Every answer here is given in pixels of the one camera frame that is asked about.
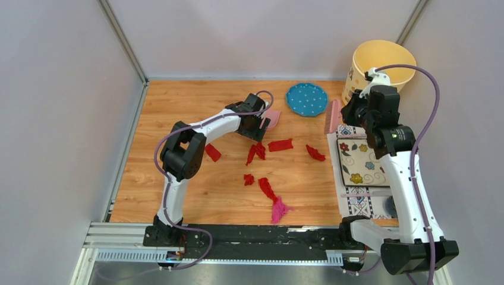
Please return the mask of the pink hand brush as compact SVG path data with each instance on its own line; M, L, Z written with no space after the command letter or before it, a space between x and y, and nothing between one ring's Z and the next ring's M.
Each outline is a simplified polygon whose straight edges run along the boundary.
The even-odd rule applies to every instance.
M339 99L332 100L326 107L325 134L335 133L341 121L342 102Z

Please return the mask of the red twisted paper scrap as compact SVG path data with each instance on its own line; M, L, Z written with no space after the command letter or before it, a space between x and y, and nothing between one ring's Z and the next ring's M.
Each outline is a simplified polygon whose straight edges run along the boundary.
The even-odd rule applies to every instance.
M258 142L255 145L252 145L247 154L247 162L246 166L252 163L254 157L257 156L261 160L266 160L266 148L261 142Z

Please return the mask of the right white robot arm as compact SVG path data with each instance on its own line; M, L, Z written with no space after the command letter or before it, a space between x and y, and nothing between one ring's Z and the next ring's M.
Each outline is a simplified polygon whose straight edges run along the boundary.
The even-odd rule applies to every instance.
M395 87L355 90L341 110L343 122L362 127L390 185L399 221L392 233L364 216L344 218L342 246L362 243L376 251L391 275L425 272L433 275L459 254L447 240L430 208L420 173L418 144L412 129L399 123L400 95Z

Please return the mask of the red rectangular paper scrap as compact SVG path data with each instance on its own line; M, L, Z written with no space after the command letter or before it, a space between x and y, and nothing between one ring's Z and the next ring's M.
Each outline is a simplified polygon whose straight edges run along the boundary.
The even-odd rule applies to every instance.
M294 148L292 141L292 138L286 140L277 140L268 143L267 146L270 152L284 151Z

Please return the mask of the magenta paper scrap bottom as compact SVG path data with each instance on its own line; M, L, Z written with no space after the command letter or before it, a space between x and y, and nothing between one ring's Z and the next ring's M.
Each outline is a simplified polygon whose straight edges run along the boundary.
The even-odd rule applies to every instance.
M294 208L286 205L282 201L282 198L277 196L272 204L271 223L278 224L281 219L289 213L289 211L294 211Z

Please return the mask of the pink plastic dustpan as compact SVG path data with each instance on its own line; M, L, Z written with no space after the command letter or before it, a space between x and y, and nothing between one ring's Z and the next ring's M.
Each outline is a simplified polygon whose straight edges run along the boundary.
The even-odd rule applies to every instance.
M269 110L265 111L261 115L262 122L260 124L260 127L266 128L267 131L270 131L278 124L280 115L281 115L280 110L269 109Z

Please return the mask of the small red paper scrap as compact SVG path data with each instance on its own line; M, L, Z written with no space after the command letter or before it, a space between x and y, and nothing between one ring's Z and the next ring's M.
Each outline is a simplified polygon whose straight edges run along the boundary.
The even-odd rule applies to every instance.
M252 174L245 174L244 175L244 185L249 186L252 185L255 182L255 178Z

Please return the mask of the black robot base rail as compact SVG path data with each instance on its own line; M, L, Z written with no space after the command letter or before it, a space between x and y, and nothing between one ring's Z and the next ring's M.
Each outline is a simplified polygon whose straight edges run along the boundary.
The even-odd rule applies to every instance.
M167 248L184 262L322 265L357 271L372 251L345 241L338 227L188 224L184 230L147 226L143 246Z

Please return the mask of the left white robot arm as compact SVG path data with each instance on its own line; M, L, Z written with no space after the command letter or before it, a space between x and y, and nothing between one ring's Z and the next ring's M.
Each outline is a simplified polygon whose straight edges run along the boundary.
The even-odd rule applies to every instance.
M261 142L270 119L264 116L273 105L258 93L227 105L219 113L200 122L174 124L172 131L156 146L154 163L163 175L164 190L153 224L146 227L143 245L176 246L191 229L182 226L183 204L190 180L201 168L205 148L214 140L237 133Z

